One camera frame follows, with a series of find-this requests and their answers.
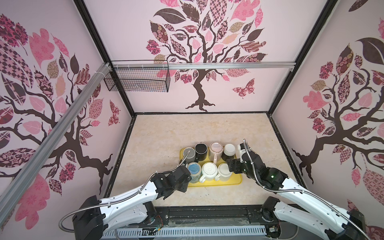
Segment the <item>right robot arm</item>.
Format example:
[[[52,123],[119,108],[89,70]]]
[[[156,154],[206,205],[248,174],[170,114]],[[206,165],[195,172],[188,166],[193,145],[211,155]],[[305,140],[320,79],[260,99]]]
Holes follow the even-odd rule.
[[[267,222],[275,219],[305,229],[323,240],[367,240],[365,217],[358,210],[346,210],[327,202],[299,185],[287,174],[267,167],[252,150],[241,150],[238,159],[227,159],[230,172],[244,174],[264,190],[298,205],[292,207],[278,198],[268,197],[261,208]]]

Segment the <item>blue mug yellow inside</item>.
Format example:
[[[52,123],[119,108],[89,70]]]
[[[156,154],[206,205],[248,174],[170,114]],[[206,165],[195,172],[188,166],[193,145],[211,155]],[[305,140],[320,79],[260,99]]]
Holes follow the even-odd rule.
[[[189,163],[187,168],[191,174],[190,184],[198,183],[200,181],[201,176],[202,176],[201,166],[198,163],[193,162],[193,163]]]

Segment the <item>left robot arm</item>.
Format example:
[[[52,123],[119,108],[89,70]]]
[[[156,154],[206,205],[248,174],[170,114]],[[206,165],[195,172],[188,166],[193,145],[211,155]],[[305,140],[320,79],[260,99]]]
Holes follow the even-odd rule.
[[[72,217],[75,239],[99,240],[104,233],[132,224],[151,224],[159,215],[153,201],[175,191],[185,193],[191,173],[181,165],[172,171],[153,173],[140,187],[98,200],[89,197]]]

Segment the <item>grey mug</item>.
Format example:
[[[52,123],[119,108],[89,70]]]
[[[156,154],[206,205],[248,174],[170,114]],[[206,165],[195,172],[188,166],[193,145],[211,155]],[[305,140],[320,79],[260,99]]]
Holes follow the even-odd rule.
[[[181,162],[183,165],[188,165],[195,162],[196,151],[194,148],[188,147],[181,151]]]

